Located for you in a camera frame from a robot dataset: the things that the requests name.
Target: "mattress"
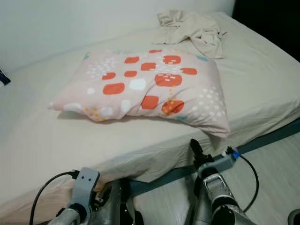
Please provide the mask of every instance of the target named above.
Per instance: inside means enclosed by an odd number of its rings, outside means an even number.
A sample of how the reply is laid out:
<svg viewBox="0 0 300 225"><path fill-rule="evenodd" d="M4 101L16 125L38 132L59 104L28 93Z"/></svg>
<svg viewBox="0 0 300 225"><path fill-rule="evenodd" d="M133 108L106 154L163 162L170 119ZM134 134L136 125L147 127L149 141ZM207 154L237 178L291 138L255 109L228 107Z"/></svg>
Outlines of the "mattress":
<svg viewBox="0 0 300 225"><path fill-rule="evenodd" d="M0 223L28 222L37 188L72 169L100 171L101 184L130 177L150 182L190 165L197 139L206 153L220 154L300 117L300 63L267 39L223 13L213 13L227 31L220 71L232 134L226 140L198 128L160 118L125 117L93 123L47 105L91 49L175 48L199 54L193 44L152 45L156 30L144 30L47 59L10 74L0 89ZM37 205L35 221L51 219L68 202L72 181L54 182Z"/></svg>

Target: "patterned pillowcase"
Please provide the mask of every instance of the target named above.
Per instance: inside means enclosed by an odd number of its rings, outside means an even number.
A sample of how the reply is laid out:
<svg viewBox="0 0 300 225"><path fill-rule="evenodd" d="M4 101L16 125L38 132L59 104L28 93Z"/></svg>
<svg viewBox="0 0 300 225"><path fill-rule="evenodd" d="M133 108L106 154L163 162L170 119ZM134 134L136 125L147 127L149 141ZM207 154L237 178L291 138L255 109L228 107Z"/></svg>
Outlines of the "patterned pillowcase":
<svg viewBox="0 0 300 225"><path fill-rule="evenodd" d="M87 53L50 108L95 121L158 116L218 137L230 133L215 62L173 49Z"/></svg>

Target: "black object on wall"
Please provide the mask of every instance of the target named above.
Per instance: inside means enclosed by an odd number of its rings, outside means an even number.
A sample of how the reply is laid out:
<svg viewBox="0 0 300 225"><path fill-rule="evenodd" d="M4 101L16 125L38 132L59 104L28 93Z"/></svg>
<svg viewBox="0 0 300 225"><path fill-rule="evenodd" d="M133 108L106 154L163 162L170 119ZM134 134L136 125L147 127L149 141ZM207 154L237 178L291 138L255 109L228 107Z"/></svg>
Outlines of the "black object on wall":
<svg viewBox="0 0 300 225"><path fill-rule="evenodd" d="M10 80L5 76L4 72L1 69L0 69L0 82L2 82L4 85L10 83Z"/></svg>
<svg viewBox="0 0 300 225"><path fill-rule="evenodd" d="M236 0L232 17L300 61L299 0Z"/></svg>

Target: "bed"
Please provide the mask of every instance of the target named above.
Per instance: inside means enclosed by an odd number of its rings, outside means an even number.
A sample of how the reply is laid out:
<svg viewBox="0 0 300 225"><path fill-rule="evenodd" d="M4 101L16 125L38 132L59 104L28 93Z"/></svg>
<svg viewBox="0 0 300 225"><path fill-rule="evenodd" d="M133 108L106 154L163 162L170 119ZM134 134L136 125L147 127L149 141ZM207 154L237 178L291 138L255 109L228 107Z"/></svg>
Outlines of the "bed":
<svg viewBox="0 0 300 225"><path fill-rule="evenodd" d="M47 109L86 52L157 48L151 44L156 30L67 52L10 74L12 83L0 88L0 223L28 222L36 189L58 173L85 166L100 171L101 184L121 177L150 182L191 165L191 138L216 156L227 145L240 146L299 118L300 63L224 13L211 17L227 31L225 58L216 60L232 130L226 140L159 118L97 124L79 114ZM161 47L198 54L188 40ZM71 187L72 181L63 179L47 189L35 221L52 218L68 202Z"/></svg>

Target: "floor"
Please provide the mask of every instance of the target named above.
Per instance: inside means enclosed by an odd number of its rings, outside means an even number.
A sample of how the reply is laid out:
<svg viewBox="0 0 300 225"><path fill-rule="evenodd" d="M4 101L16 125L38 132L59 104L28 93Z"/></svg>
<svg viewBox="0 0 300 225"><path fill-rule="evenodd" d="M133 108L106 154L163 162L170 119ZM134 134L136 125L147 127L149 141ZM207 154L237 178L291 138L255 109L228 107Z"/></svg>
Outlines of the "floor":
<svg viewBox="0 0 300 225"><path fill-rule="evenodd" d="M247 212L258 225L287 224L289 213L300 208L300 133L244 154L260 181L258 197ZM255 178L239 159L222 173L241 208L251 200ZM135 198L145 225L187 225L193 203L195 174L168 183Z"/></svg>

